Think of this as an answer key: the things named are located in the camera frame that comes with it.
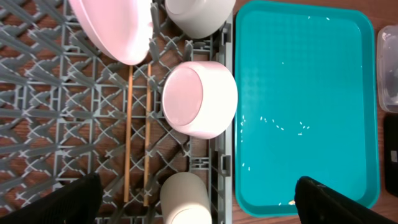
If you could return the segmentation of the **white paper cup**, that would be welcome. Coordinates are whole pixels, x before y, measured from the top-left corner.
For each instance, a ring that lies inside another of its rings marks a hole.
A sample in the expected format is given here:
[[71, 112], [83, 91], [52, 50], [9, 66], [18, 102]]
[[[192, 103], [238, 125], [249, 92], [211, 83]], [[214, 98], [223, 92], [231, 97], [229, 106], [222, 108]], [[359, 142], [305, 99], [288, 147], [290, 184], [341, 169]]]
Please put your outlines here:
[[160, 190], [165, 224], [211, 224], [208, 192], [204, 182], [191, 172], [170, 176]]

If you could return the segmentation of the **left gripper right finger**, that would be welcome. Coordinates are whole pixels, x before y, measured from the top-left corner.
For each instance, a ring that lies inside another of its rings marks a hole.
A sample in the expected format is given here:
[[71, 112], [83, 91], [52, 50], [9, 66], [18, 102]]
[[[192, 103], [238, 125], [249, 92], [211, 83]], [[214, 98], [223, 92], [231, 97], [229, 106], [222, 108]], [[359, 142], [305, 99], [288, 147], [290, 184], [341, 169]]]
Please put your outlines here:
[[307, 176], [295, 186], [302, 224], [397, 224]]

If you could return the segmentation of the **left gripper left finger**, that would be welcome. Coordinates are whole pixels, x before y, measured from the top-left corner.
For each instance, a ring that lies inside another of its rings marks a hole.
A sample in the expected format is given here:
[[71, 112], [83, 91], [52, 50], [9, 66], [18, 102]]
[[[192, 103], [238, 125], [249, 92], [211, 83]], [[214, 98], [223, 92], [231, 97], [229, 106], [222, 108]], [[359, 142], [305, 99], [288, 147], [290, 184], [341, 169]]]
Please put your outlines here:
[[102, 204], [100, 175], [93, 172], [1, 218], [1, 224], [93, 223]]

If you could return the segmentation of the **large white plate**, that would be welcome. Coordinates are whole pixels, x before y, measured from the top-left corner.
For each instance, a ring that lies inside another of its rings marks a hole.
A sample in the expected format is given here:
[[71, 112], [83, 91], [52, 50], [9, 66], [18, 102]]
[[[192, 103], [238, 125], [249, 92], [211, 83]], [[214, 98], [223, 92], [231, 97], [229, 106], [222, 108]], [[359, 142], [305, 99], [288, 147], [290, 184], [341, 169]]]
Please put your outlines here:
[[151, 0], [69, 0], [88, 38], [107, 56], [126, 65], [149, 52], [154, 25]]

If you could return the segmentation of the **wooden chopstick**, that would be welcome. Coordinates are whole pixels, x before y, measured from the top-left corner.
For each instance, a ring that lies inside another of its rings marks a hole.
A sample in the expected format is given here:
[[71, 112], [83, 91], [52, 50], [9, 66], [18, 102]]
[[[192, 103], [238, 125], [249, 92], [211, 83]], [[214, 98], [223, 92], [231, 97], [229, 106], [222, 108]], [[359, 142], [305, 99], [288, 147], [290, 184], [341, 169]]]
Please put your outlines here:
[[[150, 113], [152, 110], [151, 106], [151, 88], [150, 88], [150, 76], [152, 75], [152, 66], [151, 64], [148, 64], [147, 66], [147, 88], [146, 88], [146, 124], [145, 124], [145, 144], [144, 144], [144, 149], [145, 149], [145, 158], [144, 158], [144, 190], [146, 191], [147, 184], [149, 182], [149, 172], [150, 172], [150, 156], [148, 153], [149, 146], [150, 146]], [[147, 193], [144, 191], [144, 206], [148, 207], [149, 206], [149, 196]]]
[[127, 91], [127, 119], [126, 119], [126, 144], [125, 144], [125, 165], [124, 165], [124, 203], [129, 201], [130, 186], [130, 155], [131, 155], [131, 115], [133, 95], [133, 66], [129, 67], [128, 91]]

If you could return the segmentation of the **grey bowl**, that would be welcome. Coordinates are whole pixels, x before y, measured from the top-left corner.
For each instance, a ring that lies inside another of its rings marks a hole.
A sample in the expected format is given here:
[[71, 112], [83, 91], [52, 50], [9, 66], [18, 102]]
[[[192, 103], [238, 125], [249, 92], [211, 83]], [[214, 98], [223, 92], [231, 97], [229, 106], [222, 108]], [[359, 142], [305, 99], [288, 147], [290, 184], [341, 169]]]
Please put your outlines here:
[[236, 0], [165, 0], [170, 19], [189, 37], [202, 39], [227, 20]]

